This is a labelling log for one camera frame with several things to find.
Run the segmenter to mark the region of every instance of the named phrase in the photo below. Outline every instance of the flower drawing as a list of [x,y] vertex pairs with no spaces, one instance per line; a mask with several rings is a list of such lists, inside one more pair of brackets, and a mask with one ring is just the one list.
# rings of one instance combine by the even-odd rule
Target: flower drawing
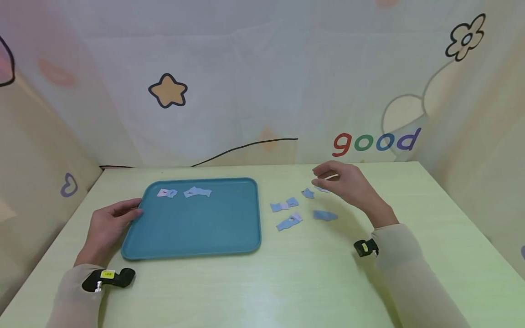
[[452,43],[447,47],[447,57],[455,57],[456,61],[462,61],[469,50],[476,48],[485,33],[481,30],[485,22],[485,14],[479,14],[472,23],[462,23],[456,26],[450,33]]

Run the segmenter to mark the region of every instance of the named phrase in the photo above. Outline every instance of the letter d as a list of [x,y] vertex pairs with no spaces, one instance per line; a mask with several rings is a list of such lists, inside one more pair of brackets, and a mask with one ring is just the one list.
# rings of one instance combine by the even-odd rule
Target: letter d
[[[399,140],[397,141],[397,148],[399,148],[401,150],[412,150],[412,147],[414,147],[414,144],[416,143],[416,139],[417,139],[417,136],[419,135],[420,131],[421,131],[421,128],[418,128],[416,130],[416,133],[414,133],[414,134],[407,134],[407,135],[404,135],[401,138],[399,138]],[[410,145],[405,146],[405,145],[403,145],[403,142],[405,140],[407,140],[407,139],[412,139],[412,141],[410,141]]]

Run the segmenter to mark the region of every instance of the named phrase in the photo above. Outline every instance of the printed backdrop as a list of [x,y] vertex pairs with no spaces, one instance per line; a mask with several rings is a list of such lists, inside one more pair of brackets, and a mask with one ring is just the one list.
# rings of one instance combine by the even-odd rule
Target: printed backdrop
[[0,311],[97,165],[418,160],[525,278],[523,17],[523,0],[1,0]]
[[402,161],[486,83],[455,82],[505,29],[485,2],[6,0],[0,28],[100,165]]

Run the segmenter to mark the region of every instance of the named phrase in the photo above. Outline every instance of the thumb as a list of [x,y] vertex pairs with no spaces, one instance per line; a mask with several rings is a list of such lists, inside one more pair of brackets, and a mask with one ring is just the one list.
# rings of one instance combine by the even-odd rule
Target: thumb
[[337,186],[337,182],[336,181],[328,181],[328,180],[325,180],[325,179],[313,179],[312,180],[312,185],[316,186],[316,187],[319,187],[319,188],[323,188],[323,189],[326,189],[330,192],[333,192],[335,193],[335,189],[336,189],[336,186]]
[[138,218],[141,214],[142,214],[142,210],[140,208],[136,208],[136,209],[132,209],[126,214],[119,216],[118,219],[122,221],[122,223],[128,224],[129,222]]

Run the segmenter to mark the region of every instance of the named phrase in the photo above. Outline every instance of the yellow label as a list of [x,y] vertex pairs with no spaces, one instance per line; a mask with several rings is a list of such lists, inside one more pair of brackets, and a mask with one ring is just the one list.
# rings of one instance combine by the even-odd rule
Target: yellow label
[[101,278],[113,279],[115,278],[115,270],[104,270],[100,273]]

